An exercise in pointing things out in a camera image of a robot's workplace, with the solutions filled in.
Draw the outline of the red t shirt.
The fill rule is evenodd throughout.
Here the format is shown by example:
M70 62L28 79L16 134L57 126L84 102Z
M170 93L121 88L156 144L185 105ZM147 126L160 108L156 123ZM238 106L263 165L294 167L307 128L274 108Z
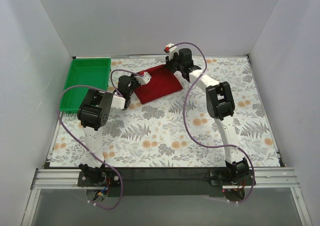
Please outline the red t shirt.
M143 72L147 72L151 76L151 79L149 83L141 85L135 90L135 94L142 104L160 99L183 89L176 76L164 64L143 70Z

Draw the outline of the green plastic tray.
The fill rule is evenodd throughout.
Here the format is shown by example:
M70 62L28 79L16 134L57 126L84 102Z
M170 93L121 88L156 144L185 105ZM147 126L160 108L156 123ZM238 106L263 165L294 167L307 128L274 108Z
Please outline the green plastic tray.
M65 82L65 89L74 85L87 85L106 90L111 70L110 58L75 58L71 61ZM63 95L59 109L64 113L75 114L88 89L74 88Z

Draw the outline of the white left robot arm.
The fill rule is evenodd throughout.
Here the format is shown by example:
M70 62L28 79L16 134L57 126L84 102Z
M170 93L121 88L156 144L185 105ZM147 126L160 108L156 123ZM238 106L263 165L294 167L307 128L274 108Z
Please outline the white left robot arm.
M131 103L131 95L141 84L136 75L123 75L119 78L118 87L114 93L104 93L89 89L82 101L77 118L83 127L85 145L88 156L79 168L83 176L95 186L106 182L105 161L102 150L103 127L108 121L112 109L127 110Z

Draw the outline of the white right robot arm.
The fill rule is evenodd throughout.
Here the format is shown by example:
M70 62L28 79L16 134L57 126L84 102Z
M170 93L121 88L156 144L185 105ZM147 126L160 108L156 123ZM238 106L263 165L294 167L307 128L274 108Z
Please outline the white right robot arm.
M189 48L177 49L174 44L168 44L165 49L165 67L172 73L180 72L182 77L191 86L187 91L183 102L183 123L187 134L198 145L205 148L224 148L226 169L221 174L223 182L237 185L245 181L250 173L249 161L245 152L239 148L239 141L234 126L235 102L231 87L228 82L219 82L205 74L199 66L194 64L192 51ZM186 120L186 106L189 93L197 86L205 93L206 108L208 114L214 119L218 126L222 139L220 146L207 146L199 142L191 135Z

